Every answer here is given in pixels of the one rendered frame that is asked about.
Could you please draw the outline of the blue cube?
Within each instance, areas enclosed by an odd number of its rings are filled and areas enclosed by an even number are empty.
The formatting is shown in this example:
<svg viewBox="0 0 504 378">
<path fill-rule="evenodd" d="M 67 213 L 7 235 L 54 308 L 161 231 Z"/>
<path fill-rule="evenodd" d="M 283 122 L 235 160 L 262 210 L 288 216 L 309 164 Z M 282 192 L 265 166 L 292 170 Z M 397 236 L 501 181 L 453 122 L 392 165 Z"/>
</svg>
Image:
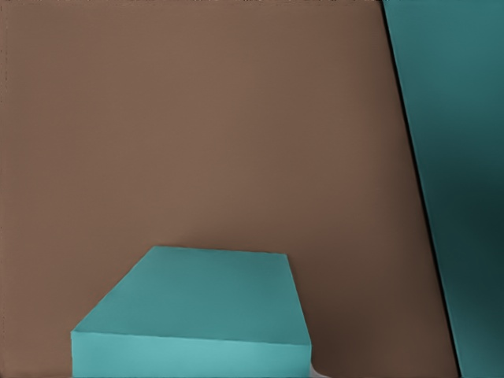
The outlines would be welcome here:
<svg viewBox="0 0 504 378">
<path fill-rule="evenodd" d="M 150 249 L 72 330 L 73 378 L 309 378 L 285 254 Z"/>
</svg>

